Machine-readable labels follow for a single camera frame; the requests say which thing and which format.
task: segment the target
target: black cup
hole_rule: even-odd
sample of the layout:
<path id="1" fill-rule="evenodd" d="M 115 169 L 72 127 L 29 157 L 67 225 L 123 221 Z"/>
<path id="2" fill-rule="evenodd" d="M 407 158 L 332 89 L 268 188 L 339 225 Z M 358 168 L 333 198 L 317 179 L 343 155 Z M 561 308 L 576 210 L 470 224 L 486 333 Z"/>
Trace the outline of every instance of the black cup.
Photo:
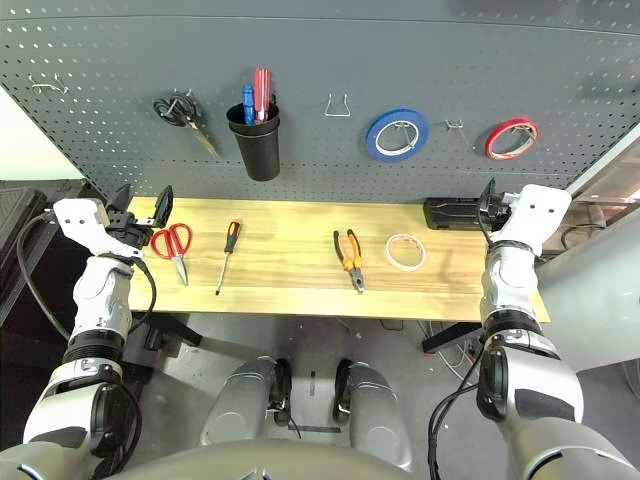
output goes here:
<path id="1" fill-rule="evenodd" d="M 229 128 L 236 136 L 247 173 L 258 182 L 273 180 L 280 173 L 278 113 L 278 107 L 271 104 L 269 120 L 256 125 L 245 125 L 244 106 L 241 103 L 227 111 Z"/>

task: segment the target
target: robot leg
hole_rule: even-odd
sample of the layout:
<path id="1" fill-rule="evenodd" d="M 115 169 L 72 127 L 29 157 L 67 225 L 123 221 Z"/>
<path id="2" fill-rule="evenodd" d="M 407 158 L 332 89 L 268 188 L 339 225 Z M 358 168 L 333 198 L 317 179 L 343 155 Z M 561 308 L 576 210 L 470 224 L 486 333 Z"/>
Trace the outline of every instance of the robot leg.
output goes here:
<path id="1" fill-rule="evenodd" d="M 279 425 L 291 418 L 291 368 L 286 360 L 259 357 L 225 382 L 200 435 L 201 445 L 262 438 L 267 411 Z"/>
<path id="2" fill-rule="evenodd" d="M 366 363 L 342 360 L 336 372 L 334 420 L 351 420 L 351 447 L 411 470 L 409 435 L 398 398 L 385 378 Z"/>

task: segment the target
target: black scissors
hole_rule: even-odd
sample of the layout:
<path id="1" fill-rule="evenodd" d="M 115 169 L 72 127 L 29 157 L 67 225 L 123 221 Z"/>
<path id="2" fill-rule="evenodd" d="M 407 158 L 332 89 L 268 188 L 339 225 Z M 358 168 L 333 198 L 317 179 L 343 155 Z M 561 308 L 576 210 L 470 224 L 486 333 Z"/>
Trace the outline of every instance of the black scissors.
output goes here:
<path id="1" fill-rule="evenodd" d="M 175 127 L 190 127 L 191 132 L 193 132 L 204 148 L 206 148 L 212 156 L 218 156 L 216 148 L 202 130 L 200 115 L 198 114 L 196 102 L 193 97 L 191 97 L 191 90 L 187 93 L 173 92 L 168 100 L 159 98 L 153 102 L 153 109 L 158 116 L 169 125 Z"/>

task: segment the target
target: pegboard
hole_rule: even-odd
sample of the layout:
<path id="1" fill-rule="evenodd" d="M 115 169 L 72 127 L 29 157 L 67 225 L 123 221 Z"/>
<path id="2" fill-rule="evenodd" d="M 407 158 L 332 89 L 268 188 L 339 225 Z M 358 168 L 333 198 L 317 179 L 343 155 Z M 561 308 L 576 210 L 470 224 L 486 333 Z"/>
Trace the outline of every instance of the pegboard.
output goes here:
<path id="1" fill-rule="evenodd" d="M 141 195 L 171 183 L 178 196 L 345 202 L 477 196 L 494 176 L 501 190 L 564 188 L 638 119 L 640 6 L 626 2 L 416 0 L 394 15 L 378 1 L 296 2 L 287 15 L 284 1 L 4 3 L 3 87 L 105 195 L 124 181 Z M 282 118 L 282 170 L 266 183 L 246 175 L 225 119 L 258 64 Z M 69 92 L 35 95 L 28 76 L 55 73 Z M 155 115 L 173 88 L 193 90 L 219 157 Z M 329 92 L 348 94 L 350 118 L 323 115 Z M 381 164 L 364 135 L 398 107 L 425 114 L 431 135 L 414 158 Z M 492 126 L 521 115 L 540 125 L 536 148 L 485 158 Z"/>

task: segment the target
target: wooden table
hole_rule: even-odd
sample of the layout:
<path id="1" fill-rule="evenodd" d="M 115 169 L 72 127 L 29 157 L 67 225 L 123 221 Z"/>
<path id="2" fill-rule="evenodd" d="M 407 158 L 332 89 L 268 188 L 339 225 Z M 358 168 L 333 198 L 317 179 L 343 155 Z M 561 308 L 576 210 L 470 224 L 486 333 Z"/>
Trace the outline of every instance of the wooden table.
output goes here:
<path id="1" fill-rule="evenodd" d="M 137 197 L 130 210 L 153 214 L 153 198 Z M 215 295 L 229 222 L 242 231 L 222 292 Z M 194 231 L 185 256 L 189 286 L 183 286 L 172 262 L 145 250 L 158 298 L 166 312 L 242 312 L 334 315 L 374 318 L 479 321 L 485 242 L 479 232 L 434 231 L 420 205 L 305 203 L 176 198 L 170 223 Z M 353 288 L 333 248 L 339 230 L 353 228 L 362 246 L 364 294 Z M 404 273 L 385 258 L 387 239 L 396 233 L 420 238 L 425 265 Z M 150 288 L 144 275 L 131 282 L 132 310 L 144 311 Z M 539 319 L 548 321 L 539 296 Z"/>

